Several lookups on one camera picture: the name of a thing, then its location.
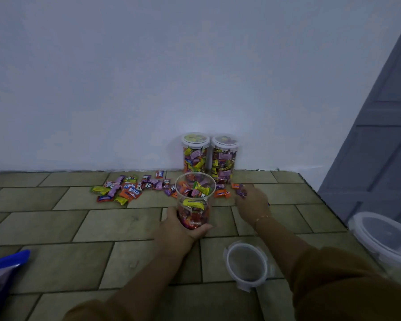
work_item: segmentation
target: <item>candy jar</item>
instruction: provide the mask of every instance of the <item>candy jar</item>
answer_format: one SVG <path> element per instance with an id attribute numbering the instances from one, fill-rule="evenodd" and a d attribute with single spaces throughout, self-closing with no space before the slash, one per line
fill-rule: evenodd
<path id="1" fill-rule="evenodd" d="M 187 172 L 175 182 L 177 214 L 181 224 L 193 230 L 208 223 L 215 181 L 203 172 Z"/>
<path id="2" fill-rule="evenodd" d="M 239 142 L 229 134 L 214 136 L 212 176 L 216 183 L 231 183 Z"/>
<path id="3" fill-rule="evenodd" d="M 181 137 L 184 153 L 183 172 L 205 172 L 210 138 L 202 133 L 187 133 Z"/>

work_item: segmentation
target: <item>hand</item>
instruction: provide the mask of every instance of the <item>hand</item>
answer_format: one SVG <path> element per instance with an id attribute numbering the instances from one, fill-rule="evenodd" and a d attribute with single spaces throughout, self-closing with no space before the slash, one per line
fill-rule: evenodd
<path id="1" fill-rule="evenodd" d="M 182 259 L 189 253 L 193 243 L 202 238 L 212 227 L 211 224 L 203 224 L 195 230 L 188 230 L 178 220 L 175 207 L 168 207 L 166 219 L 160 223 L 154 235 L 159 254 Z"/>
<path id="2" fill-rule="evenodd" d="M 247 191 L 246 198 L 236 195 L 235 201 L 239 215 L 252 227 L 262 215 L 269 215 L 267 196 L 253 185 L 244 186 Z"/>

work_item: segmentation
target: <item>forearm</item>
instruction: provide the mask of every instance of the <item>forearm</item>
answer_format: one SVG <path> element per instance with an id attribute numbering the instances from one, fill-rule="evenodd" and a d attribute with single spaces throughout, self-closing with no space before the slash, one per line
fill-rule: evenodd
<path id="1" fill-rule="evenodd" d="M 183 257 L 158 255 L 113 298 L 134 321 L 150 320 L 156 303 L 180 268 Z"/>
<path id="2" fill-rule="evenodd" d="M 260 218 L 254 226 L 260 238 L 267 245 L 282 274 L 289 280 L 291 270 L 297 259 L 311 246 L 294 235 L 294 233 L 288 231 L 271 216 Z"/>

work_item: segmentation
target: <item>brown sleeve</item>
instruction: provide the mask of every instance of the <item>brown sleeve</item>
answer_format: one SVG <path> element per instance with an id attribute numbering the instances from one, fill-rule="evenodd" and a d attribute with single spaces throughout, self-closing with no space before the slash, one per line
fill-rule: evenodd
<path id="1" fill-rule="evenodd" d="M 92 300 L 68 311 L 63 321 L 133 321 L 129 313 L 115 300 Z"/>
<path id="2" fill-rule="evenodd" d="M 291 271 L 289 286 L 298 321 L 401 320 L 401 285 L 337 248 L 304 253 Z"/>

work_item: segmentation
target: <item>clear plastic container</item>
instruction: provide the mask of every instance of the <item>clear plastic container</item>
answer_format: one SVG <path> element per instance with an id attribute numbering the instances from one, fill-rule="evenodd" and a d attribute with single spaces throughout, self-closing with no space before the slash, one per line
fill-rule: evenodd
<path id="1" fill-rule="evenodd" d="M 191 132 L 181 137 L 181 143 L 184 155 L 183 172 L 205 172 L 210 137 L 203 133 Z"/>
<path id="2" fill-rule="evenodd" d="M 212 176 L 217 183 L 231 183 L 239 142 L 230 134 L 214 136 Z"/>
<path id="3" fill-rule="evenodd" d="M 241 241 L 230 244 L 223 252 L 223 259 L 230 277 L 242 291 L 250 292 L 275 273 L 262 249 Z"/>
<path id="4" fill-rule="evenodd" d="M 192 198 L 185 194 L 185 183 L 189 188 L 193 188 L 195 181 L 204 188 L 209 188 L 208 195 Z M 203 172 L 187 172 L 177 178 L 175 186 L 177 194 L 177 214 L 181 224 L 193 230 L 208 223 L 211 211 L 210 199 L 215 191 L 214 179 Z"/>
<path id="5" fill-rule="evenodd" d="M 401 223 L 377 213 L 359 212 L 351 217 L 348 226 L 391 277 L 401 272 Z"/>

